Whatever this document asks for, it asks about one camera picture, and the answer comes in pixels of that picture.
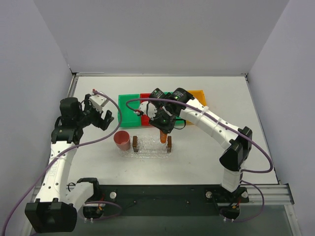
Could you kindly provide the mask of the orange toothpaste tube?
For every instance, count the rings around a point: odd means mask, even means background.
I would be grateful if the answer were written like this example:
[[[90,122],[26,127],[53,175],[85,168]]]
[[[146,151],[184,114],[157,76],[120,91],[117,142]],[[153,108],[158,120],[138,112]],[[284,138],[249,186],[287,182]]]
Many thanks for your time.
[[[160,131],[160,135],[159,135],[159,137],[160,137],[160,142],[162,143],[162,144],[165,144],[166,143],[166,141],[167,141],[167,133],[164,133],[163,131]]]

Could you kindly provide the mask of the pink plastic cup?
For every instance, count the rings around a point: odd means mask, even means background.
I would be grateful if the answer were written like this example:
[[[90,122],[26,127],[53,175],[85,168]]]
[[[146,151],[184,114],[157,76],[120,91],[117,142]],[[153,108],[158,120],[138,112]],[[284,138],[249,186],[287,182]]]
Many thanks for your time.
[[[120,130],[114,135],[114,142],[116,146],[122,150],[127,151],[130,149],[130,135],[124,130]]]

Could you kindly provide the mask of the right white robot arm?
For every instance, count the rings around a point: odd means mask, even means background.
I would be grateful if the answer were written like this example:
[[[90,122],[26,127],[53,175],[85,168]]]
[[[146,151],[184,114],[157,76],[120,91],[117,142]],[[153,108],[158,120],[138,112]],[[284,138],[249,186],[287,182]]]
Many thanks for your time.
[[[193,123],[224,149],[219,162],[224,167],[221,186],[234,192],[241,182],[241,169],[252,148],[251,143],[240,135],[228,130],[232,128],[237,132],[252,138],[252,130],[248,127],[243,129],[231,125],[221,119],[209,108],[202,105],[197,98],[183,88],[177,88],[173,93],[164,93],[156,88],[149,98],[157,101],[149,101],[146,109],[155,107],[153,116],[149,115],[149,124],[160,130],[160,141],[164,143],[167,135],[174,129],[176,118]]]

